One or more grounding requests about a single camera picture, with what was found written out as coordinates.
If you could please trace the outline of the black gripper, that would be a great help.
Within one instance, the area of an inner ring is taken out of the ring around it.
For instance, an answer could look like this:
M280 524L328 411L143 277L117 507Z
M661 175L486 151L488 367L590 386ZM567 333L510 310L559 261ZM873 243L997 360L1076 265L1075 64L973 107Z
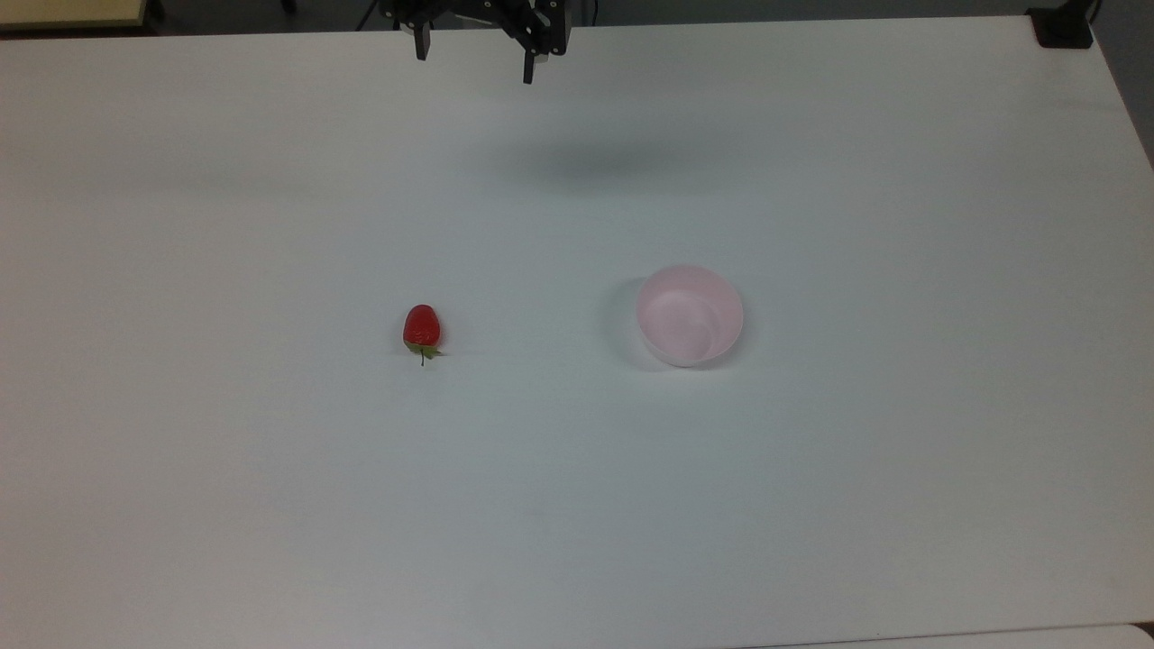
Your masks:
M415 37L417 60L430 50L432 23L444 14L499 27L526 50L522 82L532 85L537 67L568 50L572 17L565 1L380 1L379 13Z

